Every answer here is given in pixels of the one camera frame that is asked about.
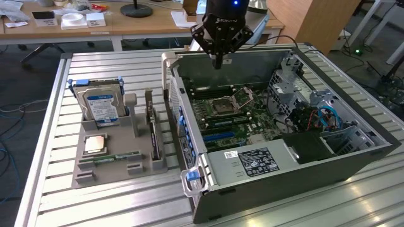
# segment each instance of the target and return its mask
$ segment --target motherboard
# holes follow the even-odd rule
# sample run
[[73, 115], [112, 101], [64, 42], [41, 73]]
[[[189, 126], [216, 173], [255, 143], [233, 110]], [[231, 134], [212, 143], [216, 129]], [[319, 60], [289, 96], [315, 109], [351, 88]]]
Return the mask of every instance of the motherboard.
[[263, 92], [243, 86], [232, 87], [221, 97], [193, 92], [191, 106], [208, 152], [271, 141], [283, 133], [268, 113]]

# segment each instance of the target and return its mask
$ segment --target wooden desk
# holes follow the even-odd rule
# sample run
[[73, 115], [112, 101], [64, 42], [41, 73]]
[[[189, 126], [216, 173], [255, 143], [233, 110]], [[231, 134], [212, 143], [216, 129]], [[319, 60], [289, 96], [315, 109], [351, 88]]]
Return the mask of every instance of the wooden desk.
[[[176, 27], [171, 17], [171, 11], [159, 6], [151, 5], [153, 14], [145, 18], [131, 18], [120, 13], [120, 7], [127, 2], [108, 2], [109, 11], [112, 14], [105, 15], [107, 26], [92, 27], [87, 29], [61, 30], [60, 16], [59, 26], [37, 27], [33, 19], [27, 26], [8, 28], [4, 23], [8, 23], [8, 18], [4, 18], [4, 23], [0, 21], [0, 45], [1, 44], [41, 44], [41, 43], [64, 43], [81, 41], [112, 41], [113, 50], [121, 51], [120, 41], [123, 39], [143, 39], [143, 38], [167, 38], [167, 37], [191, 37], [189, 29]], [[179, 3], [167, 2], [159, 3], [167, 7], [179, 9]], [[41, 7], [36, 2], [24, 2], [23, 12], [32, 18], [33, 11], [51, 11], [60, 7]], [[271, 15], [264, 34], [269, 36], [279, 35], [284, 24]]]

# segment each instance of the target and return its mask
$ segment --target aluminum table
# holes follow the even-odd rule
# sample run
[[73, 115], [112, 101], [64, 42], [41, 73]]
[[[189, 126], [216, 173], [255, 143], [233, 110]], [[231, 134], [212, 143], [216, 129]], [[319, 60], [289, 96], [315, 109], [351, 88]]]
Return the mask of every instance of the aluminum table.
[[[303, 51], [312, 48], [303, 44], [299, 47]], [[341, 183], [217, 221], [200, 225], [192, 223], [163, 103], [160, 56], [172, 50], [77, 53], [60, 60], [15, 226], [404, 226], [404, 145]], [[404, 122], [321, 54], [311, 52], [307, 56], [403, 142]], [[137, 112], [144, 111], [144, 89], [153, 89], [153, 102], [163, 119], [169, 171], [75, 190], [71, 181], [81, 111], [67, 89], [67, 80], [112, 79], [117, 76], [124, 78], [125, 92], [137, 94]], [[315, 87], [324, 86], [311, 72], [307, 71], [304, 76]]]

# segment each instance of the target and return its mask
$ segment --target desk lamp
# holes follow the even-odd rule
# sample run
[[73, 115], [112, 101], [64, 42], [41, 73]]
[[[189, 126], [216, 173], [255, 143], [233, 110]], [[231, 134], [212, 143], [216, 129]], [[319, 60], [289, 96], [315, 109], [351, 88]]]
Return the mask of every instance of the desk lamp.
[[123, 15], [128, 17], [140, 18], [140, 17], [148, 17], [153, 13], [153, 10], [151, 7], [137, 4], [137, 0], [133, 0], [133, 4], [124, 5], [120, 8], [120, 12]]

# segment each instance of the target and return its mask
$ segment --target gray 3d-printed holder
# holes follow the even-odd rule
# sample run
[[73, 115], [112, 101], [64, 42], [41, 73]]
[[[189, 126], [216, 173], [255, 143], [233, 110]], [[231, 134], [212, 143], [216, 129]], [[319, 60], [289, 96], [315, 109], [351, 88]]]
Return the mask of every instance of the gray 3d-printed holder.
[[[135, 113], [135, 94], [124, 95], [124, 104], [129, 109], [129, 116], [119, 117], [119, 125], [99, 128], [95, 121], [84, 119], [81, 121], [72, 188], [95, 186], [167, 172], [164, 150], [161, 150], [160, 159], [152, 160], [151, 129], [145, 113]], [[159, 147], [163, 148], [160, 127], [157, 129]], [[91, 136], [104, 137], [104, 149], [100, 152], [84, 154], [85, 138]], [[99, 159], [105, 156], [120, 157], [127, 153], [129, 155], [125, 155], [124, 160], [99, 162]]]

